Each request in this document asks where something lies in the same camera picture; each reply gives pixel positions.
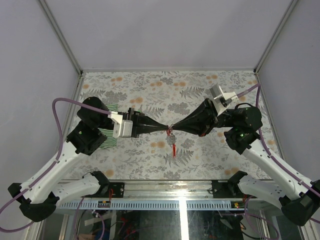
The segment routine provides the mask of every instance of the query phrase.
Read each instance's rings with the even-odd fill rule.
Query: metal frame
[[[43,224],[44,224],[43,221],[35,222],[34,224],[32,224],[30,227],[28,227],[25,230],[24,237],[22,237],[21,239],[38,240],[41,235]]]
[[[66,184],[73,181],[75,180],[63,180],[60,182],[60,184]],[[264,180],[264,181],[274,184],[274,181],[272,180]],[[215,202],[215,201],[233,201],[233,202],[242,201],[241,198],[224,198],[224,199],[213,198],[213,195],[208,192],[208,189],[212,187],[211,181],[208,181],[208,180],[197,180],[197,181],[125,180],[124,182],[125,182],[124,196],[121,199],[122,201],[131,202],[131,203],[134,203],[135,201],[168,202],[168,201],[176,201],[181,197],[184,197],[190,203],[192,201],[196,201],[196,202],[202,201],[204,204],[205,203],[208,204],[209,202]],[[268,206],[266,207],[265,202],[259,199],[251,199],[250,205],[252,206],[253,209],[257,210],[257,213],[260,215],[263,213],[261,213],[259,210],[261,209],[265,209],[266,211],[269,210]],[[201,208],[202,210],[206,210],[206,206],[204,207],[200,206],[199,208],[197,208],[197,210],[201,210]],[[64,211],[70,211],[68,209],[65,209],[65,210],[59,209],[58,211],[62,214],[65,214],[67,212],[64,212]],[[66,228],[68,225],[68,219],[66,215],[63,218],[63,223],[64,224],[62,224],[62,228],[60,231],[61,233],[60,240],[63,240],[64,238],[61,238],[61,236],[64,236],[66,234]],[[42,224],[43,224],[42,222],[34,223],[28,229],[28,234],[25,240],[37,240],[42,230]],[[259,221],[257,224],[259,227],[259,231],[261,233],[268,234],[267,224],[265,224],[263,221]],[[305,240],[319,240],[318,233],[314,231],[314,229],[315,229],[315,226],[310,221],[308,221],[308,223],[301,228],[301,231],[303,233]]]
[[[258,73],[258,72],[255,72],[255,73],[254,73],[254,76],[255,76],[256,81],[261,84],[261,81],[260,81],[260,78],[259,78],[259,73]],[[278,131],[277,131],[277,129],[275,128],[274,118],[273,118],[271,112],[269,111],[269,105],[268,105],[267,99],[266,99],[266,97],[265,97],[266,95],[265,95],[265,92],[264,92],[264,88],[261,87],[260,91],[261,91],[261,92],[260,92],[260,93],[261,93],[260,97],[261,97],[261,99],[262,99],[262,101],[263,101],[263,104],[265,105],[267,117],[268,117],[268,120],[269,120],[270,125],[271,125],[272,130],[273,130],[273,131],[272,131],[272,132],[273,132],[273,136],[274,136],[274,139],[276,139],[275,143],[276,143],[276,146],[277,146],[277,148],[278,148],[278,150],[279,150],[279,155],[280,155],[280,157],[281,157],[283,160],[287,161],[287,160],[286,160],[285,153],[284,153],[284,151],[283,151],[283,147],[282,147],[281,142],[280,142],[280,139],[279,139]]]
[[[223,68],[223,67],[206,67],[206,68],[191,68],[191,67],[173,67],[173,68],[92,68],[92,69],[83,69],[83,73],[112,73],[112,72],[121,72],[121,73],[129,73],[129,72],[171,72],[171,71],[252,71],[254,68],[249,67],[231,67],[231,68]]]
[[[76,86],[75,86],[73,93],[72,93],[72,96],[71,96],[72,100],[77,101],[79,99],[83,84],[84,84],[84,76],[82,74],[82,75],[79,75],[79,77],[78,77],[78,81],[76,83]],[[64,121],[63,127],[62,127],[63,139],[66,139],[66,137],[70,131],[70,126],[73,122],[75,110],[76,110],[76,105],[69,103],[68,111],[66,113],[66,118],[65,118],[65,121]]]
[[[65,214],[62,220],[62,226],[60,230],[59,240],[65,240],[67,226],[68,226],[69,215]]]
[[[282,30],[284,29],[284,26],[286,25],[289,17],[291,16],[292,12],[294,11],[295,7],[297,6],[298,2],[300,0],[291,0],[288,8],[286,9],[282,19],[280,20],[280,23],[278,24],[278,26],[276,27],[269,43],[267,44],[261,58],[259,59],[257,65],[254,68],[254,72],[258,73],[261,69],[261,67],[263,66],[264,62],[266,61],[271,49],[273,48],[275,42],[277,41],[280,33],[282,32]]]
[[[47,17],[48,22],[50,23],[56,37],[58,38],[59,42],[61,43],[62,48],[64,49],[66,55],[68,56],[74,70],[78,73],[78,75],[82,74],[81,66],[79,65],[75,55],[70,49],[69,44],[67,43],[62,31],[60,30],[60,27],[52,14],[46,0],[36,0],[39,3],[39,6],[43,10],[44,15]]]

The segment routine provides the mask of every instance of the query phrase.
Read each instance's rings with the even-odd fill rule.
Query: green striped cloth
[[[109,111],[118,112],[118,104],[106,104],[106,107],[109,109]],[[99,130],[107,137],[107,139],[101,144],[101,149],[108,149],[111,147],[117,146],[117,139],[113,137],[114,131],[113,130],[107,130],[107,129],[101,129]]]

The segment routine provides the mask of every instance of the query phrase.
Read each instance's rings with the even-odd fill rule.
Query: white bracket
[[[112,119],[114,121],[114,127],[113,127],[113,137],[119,138],[121,136],[121,128],[122,128],[122,119],[123,115],[118,114],[117,111],[111,111],[110,115],[108,115],[108,118]]]
[[[233,101],[238,101],[237,94],[235,92],[223,92],[221,86],[218,84],[210,88],[210,92],[213,97],[213,105],[217,111],[217,115],[221,115],[227,108],[230,106],[230,103]],[[221,103],[221,99],[224,99],[227,102],[227,106],[224,106]]]

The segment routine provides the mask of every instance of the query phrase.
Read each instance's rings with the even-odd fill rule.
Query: wire
[[[317,223],[317,224],[320,224],[320,221],[317,220],[317,219],[314,219],[314,218],[311,217],[310,220],[311,220],[311,221],[314,221],[314,222]]]
[[[254,237],[254,236],[250,236],[247,233],[245,233],[244,231],[241,231],[243,235],[246,235],[248,238],[250,239],[256,239],[256,240],[261,240],[261,237]]]
[[[239,103],[234,107],[234,110],[237,110],[239,108],[239,106],[242,105],[249,105],[250,107],[253,107],[252,104],[248,103],[248,102],[243,102],[243,103]]]
[[[240,92],[240,93],[237,94],[236,96],[237,96],[238,98],[241,98],[242,96],[250,93],[253,89],[259,88],[260,86],[261,86],[261,84],[260,84],[260,83],[257,83],[256,85],[250,87],[249,89],[247,89],[247,90],[245,90],[245,91],[243,91],[243,92]]]
[[[248,198],[248,196],[247,196],[247,194],[245,194],[245,195],[243,196],[243,198],[242,198],[242,202],[244,203],[244,202],[247,200],[247,198]]]
[[[114,190],[111,188],[109,190],[109,208],[111,208],[111,199],[113,194],[114,194]]]
[[[104,237],[105,235],[105,220],[103,219],[103,217],[97,213],[96,211],[93,212],[94,214],[96,214],[100,219],[101,219],[101,222],[102,222],[102,233],[101,233],[101,236],[99,238],[99,240],[102,240],[102,238]]]
[[[245,204],[244,204],[244,217],[245,217],[246,221],[248,222],[249,226],[252,228],[252,230],[253,230],[254,232],[256,232],[260,237],[262,237],[262,238],[264,238],[264,239],[267,239],[267,240],[278,240],[278,239],[280,238],[280,234],[279,234],[278,229],[275,227],[275,225],[272,224],[272,222],[270,222],[269,220],[265,219],[264,217],[261,217],[261,216],[255,215],[255,214],[248,213],[248,203],[249,203],[249,200],[250,200],[251,198],[253,198],[253,196],[248,197],[248,199],[245,201]],[[249,219],[249,216],[266,221],[266,222],[268,223],[268,225],[271,226],[271,227],[275,230],[276,237],[275,237],[275,238],[270,238],[270,237],[266,237],[266,236],[264,236],[263,234],[261,234],[261,233],[253,226],[252,222],[251,222],[250,219]]]
[[[55,159],[58,161],[60,156],[61,156],[61,153],[62,153],[62,149],[63,149],[63,134],[62,134],[62,129],[61,129],[61,125],[60,125],[60,121],[59,121],[59,118],[58,118],[58,115],[57,115],[57,111],[56,111],[56,103],[57,102],[67,102],[67,103],[71,103],[71,104],[75,104],[75,105],[78,105],[80,107],[83,107],[83,108],[86,108],[86,109],[90,109],[92,111],[95,111],[95,112],[98,112],[98,113],[101,113],[101,114],[111,114],[109,111],[105,111],[105,110],[102,110],[102,109],[99,109],[99,108],[96,108],[96,107],[93,107],[93,106],[89,106],[87,104],[84,104],[84,103],[81,103],[81,102],[78,102],[78,101],[75,101],[75,100],[72,100],[72,99],[68,99],[68,98],[65,98],[65,97],[58,97],[56,99],[53,100],[52,102],[52,112],[53,112],[53,116],[54,116],[54,119],[55,119],[55,122],[56,122],[56,126],[58,128],[58,134],[59,134],[59,147],[58,147],[58,152],[56,154],[56,157]],[[17,196],[13,197],[12,199],[10,199],[6,204],[4,204],[1,208],[0,208],[0,214],[10,205],[12,204],[14,201],[16,201],[18,198],[20,198],[23,194],[25,194],[26,192],[29,191],[29,189],[31,189],[35,184],[37,184],[46,174],[48,174],[50,172],[50,170],[57,164],[57,161],[53,162],[48,168],[47,170],[45,170],[39,177],[37,177],[28,187],[29,188],[26,188],[24,189],[22,192],[20,192]],[[19,227],[19,228],[16,228],[16,229],[4,229],[2,227],[0,227],[0,232],[3,232],[3,233],[15,233],[15,232],[18,232],[18,231],[21,231],[23,229],[26,229],[28,227],[30,227],[34,222],[30,222],[28,223],[27,225],[25,226],[22,226],[22,227]]]
[[[112,224],[109,228],[113,227],[117,223],[124,223],[124,221],[116,221],[114,224]]]

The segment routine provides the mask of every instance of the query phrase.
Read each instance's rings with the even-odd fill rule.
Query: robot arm
[[[89,97],[86,105],[108,111],[97,97]],[[130,108],[128,112],[110,112],[101,114],[82,107],[77,112],[81,121],[66,137],[60,158],[56,153],[34,176],[23,183],[13,183],[8,191],[12,197],[26,191],[17,199],[20,210],[34,222],[50,216],[57,206],[93,194],[109,197],[110,182],[100,171],[90,172],[82,179],[58,184],[59,181],[80,161],[90,156],[106,139],[99,129],[113,130],[115,138],[138,138],[139,134],[166,131],[167,125],[160,124],[143,113]],[[32,187],[30,185],[43,175],[52,165],[53,168]]]
[[[212,98],[204,102],[185,119],[172,126],[173,130],[185,131],[199,137],[207,135],[213,128],[229,127],[224,133],[228,146],[257,164],[278,186],[269,184],[245,172],[238,171],[228,180],[228,188],[236,195],[252,195],[277,208],[293,223],[304,226],[320,207],[320,198],[290,176],[267,154],[260,140],[258,129],[262,127],[262,115],[257,107],[227,109],[231,102],[238,100],[234,92],[223,93],[215,85],[210,89]],[[270,150],[273,157],[287,170],[301,179],[310,188],[320,193],[320,180],[312,182],[309,178],[293,169],[280,156]]]

